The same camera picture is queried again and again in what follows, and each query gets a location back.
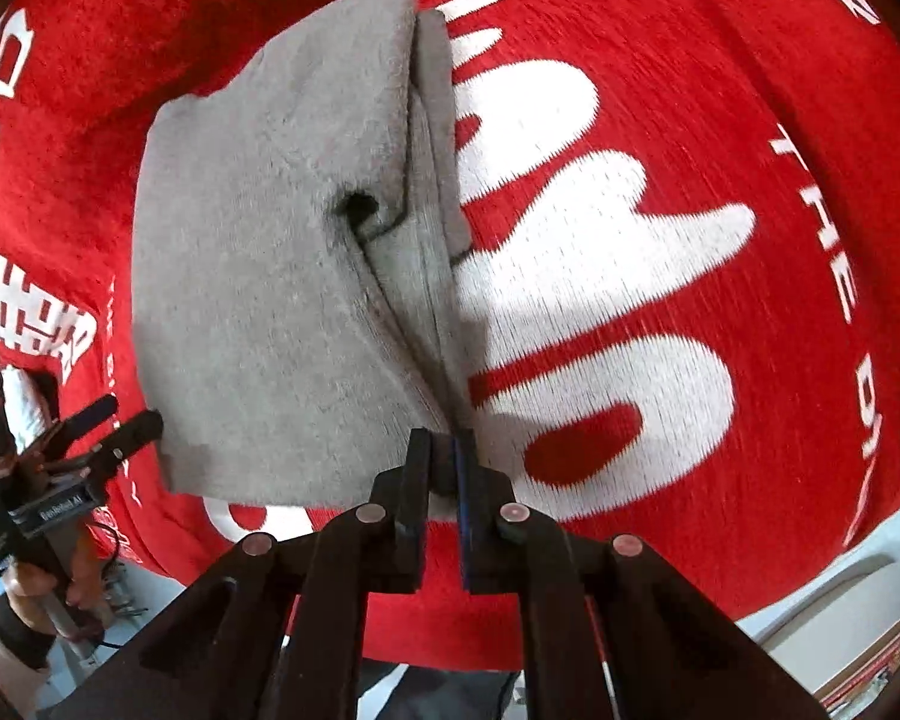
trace towel fold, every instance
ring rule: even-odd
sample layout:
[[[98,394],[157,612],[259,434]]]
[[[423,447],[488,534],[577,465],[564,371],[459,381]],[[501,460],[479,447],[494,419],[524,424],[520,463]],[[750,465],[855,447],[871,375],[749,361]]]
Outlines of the towel fold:
[[[157,114],[133,322],[171,490],[349,506],[468,423],[450,70],[436,11],[339,0]]]

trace red sweater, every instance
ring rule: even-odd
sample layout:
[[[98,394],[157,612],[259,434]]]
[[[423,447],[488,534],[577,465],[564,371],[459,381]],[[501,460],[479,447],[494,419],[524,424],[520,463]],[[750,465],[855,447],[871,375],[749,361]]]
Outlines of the red sweater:
[[[69,412],[143,405],[137,170],[156,110],[330,0],[18,0],[0,24],[0,350]],[[456,1],[457,270],[485,456],[518,496],[634,531],[731,615],[900,506],[900,49],[866,0]],[[400,459],[394,458],[394,464]],[[170,495],[141,453],[101,517],[189,583],[241,533],[333,512]],[[512,667],[512,599],[433,525],[367,656]]]

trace human hand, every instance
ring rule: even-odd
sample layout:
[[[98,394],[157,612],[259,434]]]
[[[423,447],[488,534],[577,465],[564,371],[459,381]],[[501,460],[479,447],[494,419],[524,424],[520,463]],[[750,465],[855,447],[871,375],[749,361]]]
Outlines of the human hand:
[[[96,547],[87,528],[82,528],[77,539],[70,575],[73,580],[67,588],[67,604],[83,610],[96,607],[103,598],[103,578]],[[5,570],[2,579],[10,608],[24,625],[41,634],[56,635],[57,631],[40,603],[40,598],[55,588],[56,578],[35,565],[15,562]]]

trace sleeve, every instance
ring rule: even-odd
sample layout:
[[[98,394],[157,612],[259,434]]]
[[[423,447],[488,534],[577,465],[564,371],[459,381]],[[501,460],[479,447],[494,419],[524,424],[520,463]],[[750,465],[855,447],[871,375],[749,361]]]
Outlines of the sleeve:
[[[34,711],[37,691],[49,675],[48,668],[32,669],[23,664],[0,641],[0,690],[22,717]]]
[[[23,453],[50,427],[50,409],[34,380],[26,370],[8,365],[1,371],[4,381],[4,411],[7,427],[17,445],[17,452]]]

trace gray cloth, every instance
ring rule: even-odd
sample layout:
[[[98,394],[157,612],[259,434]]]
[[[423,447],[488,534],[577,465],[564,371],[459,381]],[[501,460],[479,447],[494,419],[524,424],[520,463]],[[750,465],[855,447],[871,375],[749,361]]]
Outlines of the gray cloth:
[[[421,666],[410,666],[401,676],[394,674],[396,668],[396,664],[370,659],[360,664],[357,694],[361,698],[368,698],[367,693],[383,680],[392,684],[399,677],[376,720],[496,720],[511,704],[518,676]]]
[[[439,14],[340,0],[223,90],[159,111],[133,326],[171,490],[350,506],[401,463],[410,429],[466,422],[449,95]]]

